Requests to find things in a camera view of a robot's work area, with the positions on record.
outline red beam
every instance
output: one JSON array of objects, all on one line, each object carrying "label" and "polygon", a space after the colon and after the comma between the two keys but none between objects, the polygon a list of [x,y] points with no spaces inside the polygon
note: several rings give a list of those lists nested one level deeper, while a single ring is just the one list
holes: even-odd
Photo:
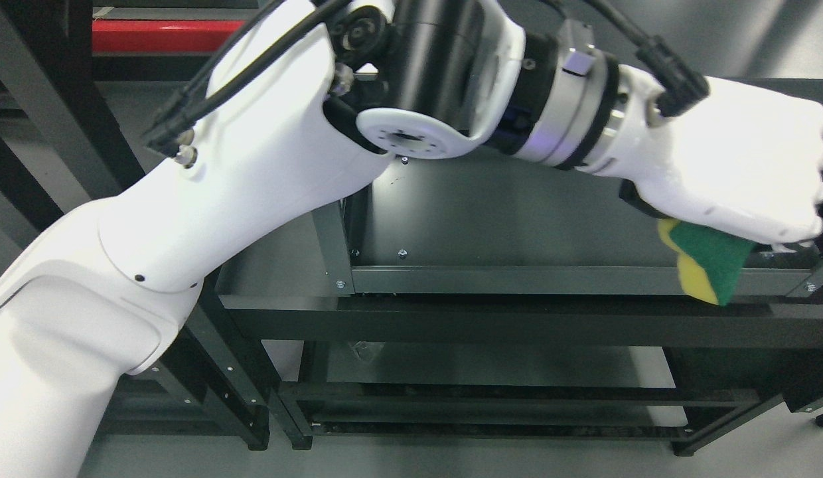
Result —
[{"label": "red beam", "polygon": [[212,52],[242,21],[93,22],[93,52]]}]

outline white robotic arm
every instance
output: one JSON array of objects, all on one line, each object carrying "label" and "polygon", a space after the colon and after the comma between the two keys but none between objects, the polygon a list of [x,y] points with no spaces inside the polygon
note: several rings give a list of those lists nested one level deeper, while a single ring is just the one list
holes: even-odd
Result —
[{"label": "white robotic arm", "polygon": [[[208,94],[314,9],[281,3],[224,55]],[[664,119],[652,110],[658,82],[588,48],[572,25],[545,42],[495,0],[357,1],[348,12],[198,121],[177,161],[70,212],[2,276],[0,476],[76,474],[117,379],[166,350],[202,278],[365,187],[394,154],[446,158],[487,143],[632,179],[666,214],[760,242],[821,231],[821,106],[711,79],[712,97]],[[392,21],[387,37],[362,40]],[[336,60],[357,68],[377,46],[375,81],[327,95]],[[535,98],[523,124],[522,96]]]}]

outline bolt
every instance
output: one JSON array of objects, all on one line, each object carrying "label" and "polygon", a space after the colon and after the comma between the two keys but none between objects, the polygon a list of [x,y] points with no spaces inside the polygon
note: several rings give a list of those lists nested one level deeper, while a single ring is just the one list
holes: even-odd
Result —
[{"label": "bolt", "polygon": [[198,151],[193,146],[179,145],[179,154],[173,157],[176,164],[181,164],[185,169],[190,169],[196,164],[196,158],[199,157]]}]

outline black cable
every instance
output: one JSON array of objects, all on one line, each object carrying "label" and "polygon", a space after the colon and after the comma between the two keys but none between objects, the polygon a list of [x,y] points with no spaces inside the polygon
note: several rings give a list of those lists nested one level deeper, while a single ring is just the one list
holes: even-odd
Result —
[{"label": "black cable", "polygon": [[612,25],[615,25],[615,28],[623,33],[634,45],[641,48],[641,46],[648,42],[648,34],[639,28],[630,17],[624,15],[624,13],[613,7],[606,0],[582,0],[582,2],[597,10],[603,18],[608,19],[608,21],[611,22]]},{"label": "black cable", "polygon": [[562,4],[561,0],[538,0],[541,3],[549,6],[553,9],[556,13],[558,13],[563,19],[570,19],[573,18],[569,9]]},{"label": "black cable", "polygon": [[692,70],[662,37],[649,37],[632,19],[606,0],[582,2],[597,10],[637,46],[636,58],[648,66],[654,78],[666,89],[656,99],[661,115],[678,117],[709,96],[710,85],[705,76]]},{"label": "black cable", "polygon": [[182,132],[188,130],[196,121],[204,118],[208,113],[213,112],[218,107],[232,99],[239,91],[243,90],[251,81],[257,78],[264,70],[273,64],[281,55],[296,42],[299,42],[308,33],[336,15],[344,9],[351,0],[329,0],[315,11],[311,12],[302,21],[287,31],[282,37],[267,48],[259,57],[245,67],[235,78],[223,85],[211,96],[199,103],[187,105],[178,111],[173,111],[168,118],[163,119],[149,130],[145,136],[145,142],[150,148],[162,149],[165,145]]},{"label": "black cable", "polygon": [[284,0],[274,0],[273,2],[266,3],[255,15],[245,21],[241,27],[238,27],[238,30],[235,30],[232,35],[226,39],[226,42],[223,42],[223,45],[202,65],[202,68],[190,79],[190,82],[184,85],[184,87],[175,90],[172,96],[157,110],[153,120],[153,126],[157,126],[160,122],[165,121],[175,109],[184,107],[190,100],[190,97],[199,91],[199,88],[208,81],[211,77],[211,72],[214,70],[214,67],[220,63],[223,55],[227,54],[235,43],[249,33],[260,21],[265,19],[267,15],[274,12],[283,2]]}]

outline sponge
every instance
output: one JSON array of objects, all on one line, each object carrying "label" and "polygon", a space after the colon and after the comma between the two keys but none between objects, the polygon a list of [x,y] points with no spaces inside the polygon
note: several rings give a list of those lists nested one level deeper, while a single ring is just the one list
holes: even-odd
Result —
[{"label": "sponge", "polygon": [[660,220],[658,231],[664,244],[678,253],[684,293],[715,305],[727,305],[733,299],[755,242],[679,220]]}]

